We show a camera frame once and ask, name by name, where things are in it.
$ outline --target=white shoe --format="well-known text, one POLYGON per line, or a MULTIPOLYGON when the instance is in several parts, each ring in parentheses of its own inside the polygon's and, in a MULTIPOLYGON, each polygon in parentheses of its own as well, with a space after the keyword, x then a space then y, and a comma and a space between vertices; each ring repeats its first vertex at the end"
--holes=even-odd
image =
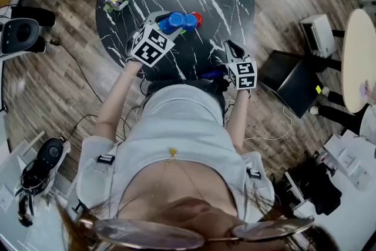
POLYGON ((321 90, 321 92, 323 93, 323 95, 328 97, 330 90, 328 87, 323 87, 323 90, 321 90))
POLYGON ((318 107, 317 106, 312 106, 310 109, 310 113, 312 115, 318 115, 318 107))

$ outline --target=beige table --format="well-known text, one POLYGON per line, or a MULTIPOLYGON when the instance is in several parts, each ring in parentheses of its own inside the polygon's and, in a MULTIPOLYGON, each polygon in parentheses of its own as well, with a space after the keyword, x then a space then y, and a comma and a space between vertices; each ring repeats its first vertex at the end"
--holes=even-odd
POLYGON ((376 32, 367 13, 356 9, 347 22, 342 56, 342 92, 352 113, 368 102, 368 97, 360 93, 366 80, 372 89, 376 83, 376 32))

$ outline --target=flower pot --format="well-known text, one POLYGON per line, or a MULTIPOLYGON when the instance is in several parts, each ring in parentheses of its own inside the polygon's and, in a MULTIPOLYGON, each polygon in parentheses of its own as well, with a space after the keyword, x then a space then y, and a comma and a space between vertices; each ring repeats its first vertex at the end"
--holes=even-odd
POLYGON ((113 9, 116 10, 116 11, 121 11, 123 8, 125 8, 127 5, 128 5, 128 1, 125 0, 122 4, 120 4, 119 6, 114 6, 113 9))

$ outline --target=black marble table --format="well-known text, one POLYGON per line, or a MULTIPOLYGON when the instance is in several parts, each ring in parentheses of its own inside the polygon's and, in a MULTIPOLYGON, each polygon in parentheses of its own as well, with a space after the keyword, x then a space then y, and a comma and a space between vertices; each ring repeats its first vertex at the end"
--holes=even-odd
POLYGON ((197 79, 226 63, 222 41, 247 45, 251 38, 254 0, 130 0, 120 12, 110 14, 97 1, 96 24, 103 46, 120 65, 125 65, 125 46, 132 32, 155 11, 199 12, 203 25, 175 39, 175 46, 153 68, 143 67, 148 81, 197 79))

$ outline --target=floor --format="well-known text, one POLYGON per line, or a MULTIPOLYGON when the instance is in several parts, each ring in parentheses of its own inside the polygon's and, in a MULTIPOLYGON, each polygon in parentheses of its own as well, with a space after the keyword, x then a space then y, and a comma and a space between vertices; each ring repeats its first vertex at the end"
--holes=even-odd
MULTIPOLYGON (((96 33, 96 0, 25 0, 24 5, 40 6, 55 11, 56 26, 45 32, 46 40, 60 40, 77 58, 94 90, 103 100, 115 82, 121 68, 114 63, 103 48, 96 33)), ((353 0, 256 0, 254 41, 249 48, 255 53, 258 66, 273 49, 303 53, 304 38, 298 22, 312 14, 328 14, 335 29, 344 29, 353 0)), ((324 84, 340 92, 340 74, 326 70, 321 75, 324 84)), ((129 109, 140 104, 143 96, 137 80, 123 110, 125 118, 129 109)), ((9 107, 9 143, 14 149, 23 139, 31 140, 41 130, 49 137, 68 137, 74 125, 86 114, 97 114, 101 103, 96 99, 80 74, 75 61, 61 47, 47 46, 46 53, 27 54, 5 63, 4 101, 9 107)), ((226 95, 234 99, 233 89, 226 95)), ((305 114, 293 120, 290 133, 275 141, 247 140, 249 151, 261 153, 267 173, 278 178, 304 157, 304 151, 314 153, 327 139, 342 128, 321 117, 305 114)), ((268 92, 258 87, 253 91, 248 111, 247 137, 277 138, 284 135, 290 121, 282 114, 282 106, 268 92)), ((135 113, 127 122, 132 127, 135 113)), ((82 140, 93 133, 95 118, 84 119, 70 138, 72 152, 61 167, 68 179, 75 177, 82 140)), ((117 134, 123 137, 122 123, 117 134)))

